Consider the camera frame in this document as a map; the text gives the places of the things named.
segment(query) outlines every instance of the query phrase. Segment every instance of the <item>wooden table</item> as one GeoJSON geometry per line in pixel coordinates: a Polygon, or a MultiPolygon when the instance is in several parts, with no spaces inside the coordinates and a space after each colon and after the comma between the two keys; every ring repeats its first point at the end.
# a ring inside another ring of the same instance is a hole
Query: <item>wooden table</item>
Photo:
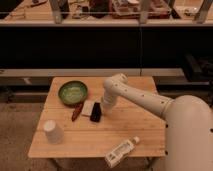
{"type": "MultiPolygon", "coordinates": [[[[71,121],[73,109],[63,105],[57,96],[61,85],[71,80],[80,80],[88,86],[88,99],[99,102],[104,92],[104,79],[105,77],[54,78],[29,150],[30,158],[104,157],[123,140],[133,136],[140,137],[141,142],[130,156],[164,156],[164,121],[121,97],[112,113],[102,116],[99,123],[91,122],[85,116],[79,116],[75,122],[71,121]],[[45,137],[43,124],[49,119],[55,120],[64,131],[61,144],[49,144],[45,137]]],[[[156,93],[151,77],[128,77],[128,84],[156,93]]]]}

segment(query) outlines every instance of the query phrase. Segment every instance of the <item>white object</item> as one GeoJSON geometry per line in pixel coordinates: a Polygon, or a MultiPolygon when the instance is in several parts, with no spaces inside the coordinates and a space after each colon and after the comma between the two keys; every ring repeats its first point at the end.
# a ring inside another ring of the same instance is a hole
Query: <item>white object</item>
{"type": "Polygon", "coordinates": [[[135,145],[140,142],[139,137],[133,139],[127,139],[120,145],[115,147],[111,152],[105,156],[105,160],[110,168],[119,164],[127,155],[134,149],[135,145]]]}
{"type": "Polygon", "coordinates": [[[209,106],[195,96],[171,99],[129,87],[120,81],[125,76],[119,75],[104,81],[102,108],[112,108],[117,96],[122,96],[165,119],[166,171],[213,171],[213,113],[209,106]]]}
{"type": "Polygon", "coordinates": [[[130,4],[137,5],[139,4],[138,0],[127,0],[130,4]]]}
{"type": "Polygon", "coordinates": [[[88,116],[88,117],[91,116],[94,104],[95,104],[94,101],[86,100],[84,102],[84,106],[82,108],[81,115],[88,116]]]}
{"type": "Polygon", "coordinates": [[[48,120],[44,123],[44,132],[47,140],[51,144],[59,144],[62,142],[63,131],[58,124],[53,120],[48,120]]]}

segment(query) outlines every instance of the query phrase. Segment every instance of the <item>bottle cap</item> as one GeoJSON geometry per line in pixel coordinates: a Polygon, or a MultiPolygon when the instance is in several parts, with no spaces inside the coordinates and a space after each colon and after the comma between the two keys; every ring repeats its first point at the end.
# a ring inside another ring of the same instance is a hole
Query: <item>bottle cap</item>
{"type": "Polygon", "coordinates": [[[139,137],[134,137],[133,140],[135,141],[135,144],[138,144],[140,142],[140,138],[139,137]]]}

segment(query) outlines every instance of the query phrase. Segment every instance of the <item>table leg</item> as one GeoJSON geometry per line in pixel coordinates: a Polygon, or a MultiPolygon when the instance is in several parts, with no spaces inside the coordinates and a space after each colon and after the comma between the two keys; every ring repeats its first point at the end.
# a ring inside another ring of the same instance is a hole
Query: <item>table leg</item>
{"type": "Polygon", "coordinates": [[[47,160],[56,168],[57,171],[62,171],[62,167],[57,163],[54,158],[48,158],[47,160]]]}
{"type": "Polygon", "coordinates": [[[153,166],[154,166],[154,164],[157,162],[157,160],[159,159],[158,157],[152,157],[152,158],[149,158],[149,157],[147,157],[146,158],[147,159],[147,161],[148,161],[148,165],[146,166],[146,170],[147,171],[154,171],[153,170],[153,166]]]}

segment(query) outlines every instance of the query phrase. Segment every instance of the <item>item on shelf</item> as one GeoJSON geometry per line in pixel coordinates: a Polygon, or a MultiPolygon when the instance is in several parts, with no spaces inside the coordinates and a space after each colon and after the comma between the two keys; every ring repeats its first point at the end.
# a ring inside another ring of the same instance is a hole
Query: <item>item on shelf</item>
{"type": "Polygon", "coordinates": [[[195,16],[198,12],[198,8],[197,7],[187,7],[184,10],[184,14],[186,16],[195,16]]]}
{"type": "Polygon", "coordinates": [[[109,0],[89,0],[90,15],[102,18],[109,12],[109,0]]]}
{"type": "Polygon", "coordinates": [[[81,19],[89,16],[89,8],[87,6],[77,5],[75,13],[72,15],[74,19],[81,19]]]}
{"type": "MultiPolygon", "coordinates": [[[[137,0],[111,0],[110,12],[114,18],[139,18],[140,4],[137,0]]],[[[148,18],[169,18],[171,8],[163,0],[151,0],[148,18]]]]}

